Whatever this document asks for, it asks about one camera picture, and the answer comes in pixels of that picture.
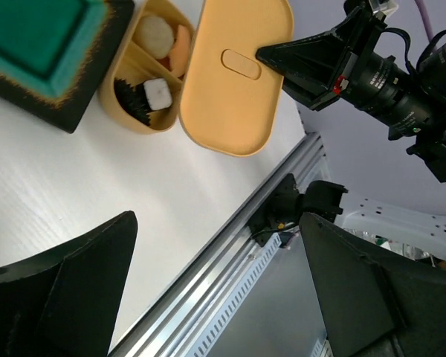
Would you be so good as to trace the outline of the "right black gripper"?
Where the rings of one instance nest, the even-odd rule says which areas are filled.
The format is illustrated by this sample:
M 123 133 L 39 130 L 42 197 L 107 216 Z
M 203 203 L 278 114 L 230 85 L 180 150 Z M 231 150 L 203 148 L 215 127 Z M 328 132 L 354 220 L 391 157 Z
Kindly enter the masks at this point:
M 355 7 L 330 30 L 257 49 L 256 59 L 283 76 L 282 89 L 312 111 L 339 97 L 388 128 L 388 139 L 446 137 L 446 55 L 439 49 L 400 69 L 374 53 L 386 16 Z

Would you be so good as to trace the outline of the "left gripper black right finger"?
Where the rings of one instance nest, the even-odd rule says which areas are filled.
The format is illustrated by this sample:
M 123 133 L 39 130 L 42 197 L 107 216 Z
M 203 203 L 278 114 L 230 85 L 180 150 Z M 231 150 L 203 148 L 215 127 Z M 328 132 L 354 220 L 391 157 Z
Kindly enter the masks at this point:
M 335 356 L 446 356 L 446 271 L 313 213 L 299 226 Z

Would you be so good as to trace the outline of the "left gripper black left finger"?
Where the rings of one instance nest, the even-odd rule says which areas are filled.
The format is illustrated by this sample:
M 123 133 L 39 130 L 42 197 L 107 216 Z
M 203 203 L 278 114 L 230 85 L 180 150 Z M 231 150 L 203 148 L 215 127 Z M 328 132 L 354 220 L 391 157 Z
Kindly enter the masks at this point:
M 137 233 L 126 211 L 0 267 L 0 356 L 107 356 Z

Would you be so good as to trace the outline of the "orange lunch box lid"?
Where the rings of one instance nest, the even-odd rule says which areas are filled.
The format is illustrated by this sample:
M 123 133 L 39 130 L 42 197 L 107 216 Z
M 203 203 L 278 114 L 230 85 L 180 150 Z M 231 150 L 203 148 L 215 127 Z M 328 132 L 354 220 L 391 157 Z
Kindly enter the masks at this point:
M 184 80 L 179 114 L 197 144 L 245 157 L 271 136 L 282 75 L 256 59 L 259 48 L 294 31 L 288 1 L 206 1 Z

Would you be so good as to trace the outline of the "white tofu cube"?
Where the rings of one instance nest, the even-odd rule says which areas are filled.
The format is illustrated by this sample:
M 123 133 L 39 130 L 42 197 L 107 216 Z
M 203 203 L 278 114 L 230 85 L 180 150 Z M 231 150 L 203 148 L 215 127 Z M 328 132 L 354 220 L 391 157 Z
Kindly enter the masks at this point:
M 172 94 L 164 78 L 155 78 L 142 83 L 146 101 L 152 112 L 167 109 L 172 105 Z

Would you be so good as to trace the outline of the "white rice ball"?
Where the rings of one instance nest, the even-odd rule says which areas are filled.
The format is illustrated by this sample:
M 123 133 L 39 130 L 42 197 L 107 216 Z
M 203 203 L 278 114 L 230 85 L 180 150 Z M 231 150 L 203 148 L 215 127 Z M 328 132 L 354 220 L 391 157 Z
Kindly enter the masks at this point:
M 142 17 L 135 32 L 133 41 L 156 60 L 162 60 L 173 47 L 175 37 L 167 21 L 156 15 Z

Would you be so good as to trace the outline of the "orange lunch box base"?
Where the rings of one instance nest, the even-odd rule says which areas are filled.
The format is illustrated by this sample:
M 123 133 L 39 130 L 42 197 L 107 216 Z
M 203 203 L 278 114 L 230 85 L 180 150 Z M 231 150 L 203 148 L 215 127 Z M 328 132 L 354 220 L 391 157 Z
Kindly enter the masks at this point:
M 160 16 L 176 30 L 179 25 L 188 28 L 194 34 L 194 27 L 189 19 L 172 1 L 143 1 L 132 16 L 117 53 L 98 90 L 100 104 L 105 113 L 122 126 L 143 135 L 165 132 L 171 129 L 178 116 L 178 101 L 182 88 L 182 78 L 175 76 L 165 66 L 153 59 L 150 54 L 139 47 L 132 39 L 140 18 L 148 15 Z M 146 80 L 164 78 L 172 94 L 172 105 L 168 109 L 149 115 L 150 123 L 146 125 L 129 115 L 119 104 L 114 93 L 115 80 L 125 80 L 134 86 Z

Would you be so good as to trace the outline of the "black seaweed piece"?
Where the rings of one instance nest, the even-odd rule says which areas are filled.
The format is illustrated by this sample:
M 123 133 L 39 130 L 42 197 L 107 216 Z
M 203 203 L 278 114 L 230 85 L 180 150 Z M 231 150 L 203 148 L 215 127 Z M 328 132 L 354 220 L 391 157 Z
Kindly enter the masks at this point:
M 149 111 L 143 98 L 123 79 L 114 80 L 114 94 L 122 109 L 134 119 L 146 126 L 150 126 Z

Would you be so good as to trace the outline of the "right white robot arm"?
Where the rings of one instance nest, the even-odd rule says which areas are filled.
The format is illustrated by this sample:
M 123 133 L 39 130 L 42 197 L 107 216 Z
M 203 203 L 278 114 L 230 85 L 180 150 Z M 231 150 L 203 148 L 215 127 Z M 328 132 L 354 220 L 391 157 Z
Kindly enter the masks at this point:
M 387 126 L 388 138 L 413 137 L 407 153 L 419 157 L 446 183 L 446 29 L 437 33 L 416 62 L 375 52 L 381 35 L 408 32 L 390 28 L 385 19 L 392 1 L 346 1 L 345 19 L 318 35 L 267 45 L 256 59 L 282 75 L 283 90 L 312 111 L 338 100 Z

